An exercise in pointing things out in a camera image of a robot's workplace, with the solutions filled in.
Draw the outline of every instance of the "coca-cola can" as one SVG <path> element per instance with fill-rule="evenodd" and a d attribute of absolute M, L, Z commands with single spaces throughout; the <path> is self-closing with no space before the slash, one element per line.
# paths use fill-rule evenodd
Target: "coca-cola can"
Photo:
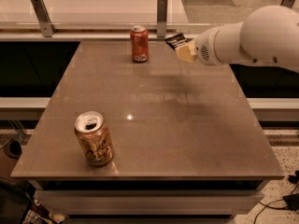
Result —
<path fill-rule="evenodd" d="M 75 134 L 92 166 L 102 166 L 113 157 L 113 146 L 107 122 L 95 111 L 88 111 L 76 118 Z"/>
<path fill-rule="evenodd" d="M 149 58 L 149 32 L 145 27 L 136 25 L 130 33 L 132 59 L 135 62 L 143 63 Z"/>

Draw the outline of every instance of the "can label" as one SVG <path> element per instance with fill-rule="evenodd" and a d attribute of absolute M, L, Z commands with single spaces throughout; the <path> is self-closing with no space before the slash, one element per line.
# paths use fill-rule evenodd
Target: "can label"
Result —
<path fill-rule="evenodd" d="M 90 165 L 102 166 L 112 159 L 110 132 L 100 113 L 89 111 L 78 116 L 75 134 Z"/>
<path fill-rule="evenodd" d="M 135 26 L 130 33 L 132 59 L 135 62 L 145 62 L 149 58 L 149 32 L 143 26 Z"/>

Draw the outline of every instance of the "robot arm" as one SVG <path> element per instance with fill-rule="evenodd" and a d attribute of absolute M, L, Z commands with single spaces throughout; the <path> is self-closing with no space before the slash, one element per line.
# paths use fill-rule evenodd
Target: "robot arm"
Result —
<path fill-rule="evenodd" d="M 193 59 L 197 56 L 205 65 L 278 66 L 298 72 L 299 14 L 282 6 L 263 7 L 244 22 L 205 31 L 189 47 Z"/>

